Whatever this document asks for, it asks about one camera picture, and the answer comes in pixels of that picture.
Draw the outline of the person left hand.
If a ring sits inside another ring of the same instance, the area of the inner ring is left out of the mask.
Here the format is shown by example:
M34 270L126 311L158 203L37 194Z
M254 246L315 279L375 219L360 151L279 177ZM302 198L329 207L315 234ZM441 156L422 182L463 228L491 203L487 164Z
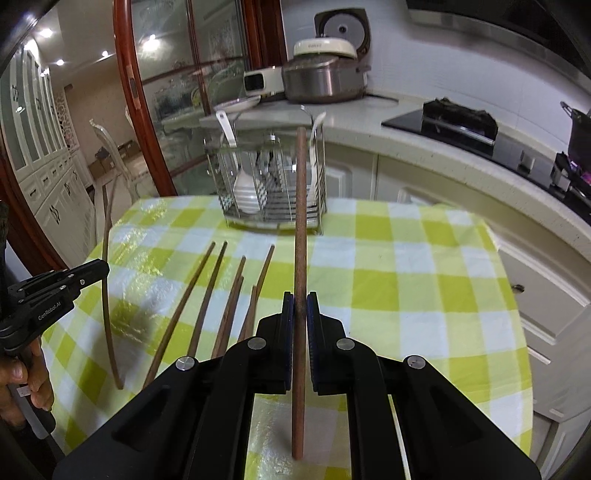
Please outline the person left hand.
M1 419L11 427L21 428L25 417L12 397L9 385L27 385L35 408L50 411L54 402L53 387L50 382L40 338L28 347L30 359L1 359Z

